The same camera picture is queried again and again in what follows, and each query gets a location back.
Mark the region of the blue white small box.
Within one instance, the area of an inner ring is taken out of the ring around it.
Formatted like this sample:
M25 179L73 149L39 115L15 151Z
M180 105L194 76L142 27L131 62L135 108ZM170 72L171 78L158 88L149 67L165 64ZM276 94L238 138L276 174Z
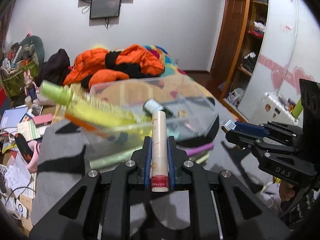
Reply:
M226 119L221 125L221 129L225 133L229 132L230 130L234 130L235 128L236 128L236 124L231 119Z

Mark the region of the beige tube red band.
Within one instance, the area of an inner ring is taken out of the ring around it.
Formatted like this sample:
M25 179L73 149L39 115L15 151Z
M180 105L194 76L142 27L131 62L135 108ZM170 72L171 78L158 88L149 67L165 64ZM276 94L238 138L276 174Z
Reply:
M155 111L152 115L151 190L169 191L166 114Z

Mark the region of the dark green glass jar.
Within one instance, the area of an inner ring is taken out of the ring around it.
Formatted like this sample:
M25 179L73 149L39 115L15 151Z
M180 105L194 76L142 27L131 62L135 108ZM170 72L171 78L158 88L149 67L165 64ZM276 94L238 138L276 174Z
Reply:
M174 114L172 113L171 110L169 110L167 107L165 107L163 104L161 104L160 102L158 102L157 100L151 98L148 99L143 107L142 107L144 113L148 116L152 116L153 113L157 112L157 111L163 111L166 114L167 118L172 118L174 116Z

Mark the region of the green repellent spray bottle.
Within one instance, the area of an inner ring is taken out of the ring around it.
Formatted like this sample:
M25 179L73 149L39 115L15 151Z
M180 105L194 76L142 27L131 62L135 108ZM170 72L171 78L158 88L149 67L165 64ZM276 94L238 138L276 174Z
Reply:
M123 109L88 93L43 81L40 95L56 103L56 119L66 119L65 114L68 112L96 127L106 128L107 132L125 132L141 137L151 135L150 117Z

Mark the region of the white suitcase with stickers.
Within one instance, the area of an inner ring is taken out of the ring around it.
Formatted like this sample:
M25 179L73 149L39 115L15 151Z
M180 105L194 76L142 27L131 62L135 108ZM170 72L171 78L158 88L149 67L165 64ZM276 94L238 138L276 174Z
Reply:
M255 125L270 122L281 122L289 125L298 125L299 119L285 108L276 93L266 92L255 108L249 122Z

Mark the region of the purple pen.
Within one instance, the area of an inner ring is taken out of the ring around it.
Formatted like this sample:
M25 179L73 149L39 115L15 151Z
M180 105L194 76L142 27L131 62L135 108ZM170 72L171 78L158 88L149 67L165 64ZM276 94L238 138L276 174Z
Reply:
M188 148L185 151L187 153L187 156L190 157L190 156L202 153L204 151L212 150L213 148L214 148L214 143L210 142L208 144L205 144L205 145L202 145L202 146L199 146L199 147L196 147L196 148Z

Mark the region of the light green tube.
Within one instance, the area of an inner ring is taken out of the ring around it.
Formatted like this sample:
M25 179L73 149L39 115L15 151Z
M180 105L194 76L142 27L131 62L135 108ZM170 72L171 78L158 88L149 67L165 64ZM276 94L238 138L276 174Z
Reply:
M90 168L95 170L105 169L119 165L127 160L130 160L134 151L140 150L140 148L132 148L127 151L110 154L104 157L100 157L89 162Z

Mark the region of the orange tube blue cap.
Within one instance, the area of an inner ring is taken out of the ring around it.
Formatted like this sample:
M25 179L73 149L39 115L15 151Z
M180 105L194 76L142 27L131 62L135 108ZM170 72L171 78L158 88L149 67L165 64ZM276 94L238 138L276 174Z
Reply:
M125 132L107 132L106 128L96 127L92 124L89 124L72 116L68 112L65 114L65 118L71 121L76 126L81 127L86 132L95 134L103 139L107 139L110 142L114 142L116 144L123 144L128 141L129 135Z

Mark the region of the colourful patterned bedspread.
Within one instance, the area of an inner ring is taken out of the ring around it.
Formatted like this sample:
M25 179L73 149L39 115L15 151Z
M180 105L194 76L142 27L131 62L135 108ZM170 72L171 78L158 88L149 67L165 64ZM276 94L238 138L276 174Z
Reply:
M118 106L143 104L150 98L162 103L171 102L180 96L204 96L215 104L211 92L180 70L163 48L154 45L145 48L164 64L165 70L160 77L100 83L91 88L90 94Z

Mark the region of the clear plastic storage bin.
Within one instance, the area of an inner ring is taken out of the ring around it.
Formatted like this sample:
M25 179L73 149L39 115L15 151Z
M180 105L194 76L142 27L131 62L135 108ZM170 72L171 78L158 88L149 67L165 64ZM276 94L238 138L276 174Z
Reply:
M152 134L153 116L159 111L168 136L194 141L209 135L218 117L214 104L187 76L100 83L88 93L60 87L56 102L79 122L91 144L138 146Z

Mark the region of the wooden door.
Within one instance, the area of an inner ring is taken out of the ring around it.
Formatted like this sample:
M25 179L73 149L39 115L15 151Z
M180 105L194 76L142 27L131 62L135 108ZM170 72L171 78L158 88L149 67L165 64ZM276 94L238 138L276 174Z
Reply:
M210 76L215 83L227 80L244 25L247 0L226 0Z

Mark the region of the wooden wardrobe shelf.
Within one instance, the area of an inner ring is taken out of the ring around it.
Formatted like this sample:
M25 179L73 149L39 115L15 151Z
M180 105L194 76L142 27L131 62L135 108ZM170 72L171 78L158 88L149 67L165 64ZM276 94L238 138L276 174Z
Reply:
M255 30L254 23L266 24L268 1L247 0L244 25L231 71L221 92L220 99L227 98L236 88L245 90L253 75L253 70L263 43L263 32Z

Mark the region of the orange puffer jacket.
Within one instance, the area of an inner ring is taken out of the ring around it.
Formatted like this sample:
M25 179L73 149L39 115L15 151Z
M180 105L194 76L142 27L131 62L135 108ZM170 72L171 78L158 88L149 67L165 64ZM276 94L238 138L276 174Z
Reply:
M159 54L137 44L118 51L94 48L76 57L63 85L81 83L90 89L99 83L159 77L164 71Z

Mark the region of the dark purple garment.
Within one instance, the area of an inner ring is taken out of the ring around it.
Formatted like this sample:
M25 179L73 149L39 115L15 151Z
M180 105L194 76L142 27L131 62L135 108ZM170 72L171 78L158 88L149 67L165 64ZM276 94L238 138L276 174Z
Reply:
M64 49L59 49L52 55L42 67L39 68L38 75L34 78L35 83L40 87L42 81L47 80L61 86L71 72L70 59Z

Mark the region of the teal neck pillow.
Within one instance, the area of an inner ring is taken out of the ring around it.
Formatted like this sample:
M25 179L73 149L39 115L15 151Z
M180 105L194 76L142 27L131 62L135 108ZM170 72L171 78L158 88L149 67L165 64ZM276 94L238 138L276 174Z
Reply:
M25 46L33 46L35 49L35 54L38 59L39 66L43 66L44 64L44 47L43 47L43 42L40 37L36 35L31 35L27 36L24 38L21 42L20 45L25 47Z

